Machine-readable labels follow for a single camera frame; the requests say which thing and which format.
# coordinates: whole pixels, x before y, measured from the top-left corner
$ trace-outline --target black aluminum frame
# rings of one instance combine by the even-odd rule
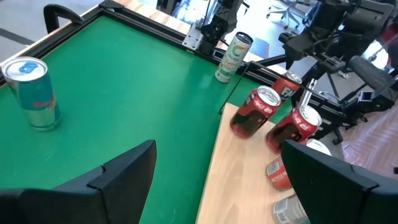
[[[28,51],[24,52],[20,56],[30,56],[35,58],[42,58],[49,54],[51,51],[56,49],[59,45],[63,44],[66,40],[77,34],[79,31],[84,29],[86,26],[90,25],[93,21],[101,16],[106,16],[108,18],[114,19],[115,21],[121,22],[122,24],[129,26],[133,29],[136,29],[140,32],[143,32],[149,36],[155,37],[159,40],[164,41],[165,43],[171,44],[174,47],[178,47],[181,50],[190,52],[197,57],[200,57],[204,60],[207,60],[215,65],[218,65],[225,53],[225,50],[215,49],[213,55],[208,56],[204,55],[201,52],[195,50],[192,51],[186,48],[182,43],[185,38],[185,35],[173,30],[169,27],[164,26],[163,24],[159,24],[152,19],[149,19],[145,16],[142,16],[136,12],[133,12],[123,5],[116,3],[114,1],[104,1],[98,5],[98,7],[94,8],[90,12],[83,15],[83,21],[80,19],[78,21],[73,21],[73,18],[68,18],[65,16],[64,13],[60,15],[59,13],[47,13],[52,17],[47,16],[45,21],[52,21],[49,24],[46,23],[48,32],[55,30],[58,27],[54,27],[54,24],[58,24],[57,20],[58,17],[64,17],[66,19],[70,19],[72,21],[71,24],[67,25],[66,27],[54,32],[51,37],[41,41]],[[242,77],[245,76],[246,78],[260,84],[260,85],[267,85],[271,86],[279,77],[286,79],[285,77],[281,76],[280,74],[274,72],[271,69],[263,66],[258,62],[249,62],[249,63],[242,63],[241,67],[237,71],[238,75]],[[301,88],[308,90],[307,87],[298,84]],[[318,93],[310,90],[313,95],[309,102],[309,105],[314,107],[324,119],[324,123],[322,124],[320,130],[314,135],[314,138],[320,139],[324,137],[326,134],[334,131],[339,126],[345,125],[354,125],[352,121],[347,119],[341,109],[341,105],[338,103],[334,103],[320,95]],[[292,102],[295,103],[299,99],[293,99]]]

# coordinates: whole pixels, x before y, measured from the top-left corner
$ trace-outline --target floor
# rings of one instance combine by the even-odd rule
[[[16,35],[24,37],[29,40],[39,40],[46,34],[45,24],[42,15],[42,9],[47,4],[61,4],[69,9],[75,11],[78,14],[88,10],[95,4],[98,4],[102,0],[2,0],[0,1],[0,61],[3,61],[22,50],[25,45],[19,44],[12,40],[2,37],[1,29],[12,32]],[[145,4],[150,4],[155,7],[156,0],[141,0]],[[211,2],[210,9],[214,9],[214,0]],[[267,19],[266,14],[268,7],[271,4],[277,4],[281,7],[285,7],[284,3],[280,1],[261,1],[261,0],[247,0],[251,7],[247,13],[244,13],[246,7],[241,6],[238,12],[238,26],[236,30],[226,36],[226,40],[230,41],[233,38],[234,33],[237,31],[243,31],[254,37],[260,44],[255,44],[258,47],[252,49],[252,52],[260,56],[265,56],[265,49],[262,43],[267,42],[269,44],[269,56],[273,57],[276,55],[284,54],[282,43],[277,40],[277,35],[284,31],[284,21],[280,20],[280,15],[271,14]],[[208,0],[182,0],[182,3],[174,11],[175,17],[183,19],[187,22],[192,22],[198,18],[205,16],[206,7]],[[290,23],[290,27],[293,28],[295,24]],[[298,31],[302,31],[303,25],[301,24]],[[368,56],[370,56],[379,46],[373,47]],[[382,67],[385,56],[378,57],[377,63]],[[295,62],[290,69],[292,72],[299,75],[304,75],[308,69],[315,63],[315,59],[307,57],[302,60]],[[337,75],[331,76],[335,86],[337,88],[340,97],[347,95],[353,88],[361,86],[363,82],[353,73],[351,78],[344,79]],[[327,91],[333,94],[333,89],[330,85],[330,81],[326,75],[324,75],[317,83],[316,91]],[[335,136],[333,134],[323,139],[323,142],[327,144],[332,154],[336,157],[343,158],[341,148],[333,146],[331,140]]]

